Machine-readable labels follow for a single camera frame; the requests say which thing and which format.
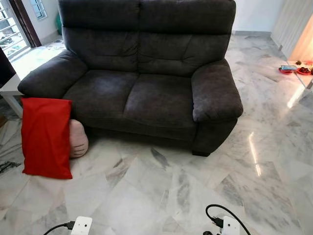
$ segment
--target red plate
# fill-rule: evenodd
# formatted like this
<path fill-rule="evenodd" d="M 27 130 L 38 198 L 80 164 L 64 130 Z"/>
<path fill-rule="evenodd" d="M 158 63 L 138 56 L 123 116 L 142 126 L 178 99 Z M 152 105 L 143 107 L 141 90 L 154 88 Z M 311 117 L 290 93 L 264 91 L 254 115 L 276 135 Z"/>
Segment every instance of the red plate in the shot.
<path fill-rule="evenodd" d="M 290 71 L 290 70 L 284 71 L 284 70 L 278 69 L 278 71 L 280 71 L 280 72 L 283 73 L 283 74 L 291 74 L 291 73 L 292 73 L 292 71 Z"/>
<path fill-rule="evenodd" d="M 302 75 L 311 75 L 311 72 L 308 72 L 308 73 L 300 72 L 300 68 L 297 69 L 297 73 L 302 74 Z"/>

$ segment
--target pillow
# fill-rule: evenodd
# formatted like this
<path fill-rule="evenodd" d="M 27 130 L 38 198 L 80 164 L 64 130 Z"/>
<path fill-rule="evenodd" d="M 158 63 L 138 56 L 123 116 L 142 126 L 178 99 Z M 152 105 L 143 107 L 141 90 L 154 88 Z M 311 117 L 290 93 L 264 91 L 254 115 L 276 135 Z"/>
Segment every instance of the pillow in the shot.
<path fill-rule="evenodd" d="M 23 173 L 72 179 L 69 169 L 71 101 L 22 98 Z"/>
<path fill-rule="evenodd" d="M 70 157 L 79 158 L 88 150 L 88 139 L 83 125 L 74 119 L 69 121 Z"/>

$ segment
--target power cord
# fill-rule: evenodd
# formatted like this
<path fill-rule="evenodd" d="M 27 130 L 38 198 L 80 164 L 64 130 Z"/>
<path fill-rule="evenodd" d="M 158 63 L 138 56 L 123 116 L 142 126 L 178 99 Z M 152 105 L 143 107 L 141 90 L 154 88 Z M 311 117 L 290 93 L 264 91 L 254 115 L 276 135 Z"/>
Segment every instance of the power cord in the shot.
<path fill-rule="evenodd" d="M 57 226 L 54 226 L 53 228 L 49 229 L 44 235 L 47 235 L 49 232 L 51 232 L 52 230 L 55 230 L 59 227 L 67 227 L 68 230 L 72 230 L 74 227 L 75 221 L 70 221 L 68 223 L 65 224 L 59 224 Z"/>
<path fill-rule="evenodd" d="M 244 228 L 244 230 L 246 231 L 246 233 L 247 233 L 248 235 L 251 235 L 250 232 L 249 232 L 249 230 L 248 230 L 248 229 L 245 227 L 245 225 L 243 224 L 243 222 L 241 222 L 241 220 L 240 220 L 233 212 L 231 212 L 229 209 L 227 209 L 226 207 L 223 207 L 223 206 L 221 206 L 221 205 L 218 205 L 218 204 L 211 204 L 211 205 L 208 205 L 208 206 L 206 207 L 206 209 L 205 209 L 205 213 L 206 213 L 207 217 L 209 217 L 209 218 L 213 221 L 213 223 L 216 224 L 217 226 L 219 226 L 221 229 L 223 228 L 224 221 L 223 221 L 222 219 L 220 219 L 220 218 L 211 217 L 211 216 L 209 215 L 208 210 L 209 210 L 209 208 L 211 208 L 211 207 L 219 207 L 219 208 L 222 208 L 223 210 L 227 211 L 228 213 L 230 213 L 230 214 L 240 223 L 240 225 Z"/>

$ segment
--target fabric sofa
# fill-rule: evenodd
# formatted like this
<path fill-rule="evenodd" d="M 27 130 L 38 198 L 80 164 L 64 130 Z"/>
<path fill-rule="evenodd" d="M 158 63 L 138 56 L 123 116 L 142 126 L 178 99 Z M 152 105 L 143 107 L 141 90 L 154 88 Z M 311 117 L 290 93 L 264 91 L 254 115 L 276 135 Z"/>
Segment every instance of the fabric sofa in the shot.
<path fill-rule="evenodd" d="M 192 143 L 208 156 L 243 107 L 224 56 L 233 0 L 59 0 L 67 50 L 26 96 L 70 99 L 85 126 Z"/>

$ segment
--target doorway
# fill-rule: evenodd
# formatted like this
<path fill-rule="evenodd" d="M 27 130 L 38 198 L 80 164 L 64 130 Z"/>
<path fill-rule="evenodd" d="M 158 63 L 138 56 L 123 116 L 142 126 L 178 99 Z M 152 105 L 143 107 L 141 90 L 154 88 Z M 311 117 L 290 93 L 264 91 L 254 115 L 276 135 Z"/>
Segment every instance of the doorway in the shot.
<path fill-rule="evenodd" d="M 0 47 L 9 60 L 30 47 L 8 0 L 0 0 Z"/>

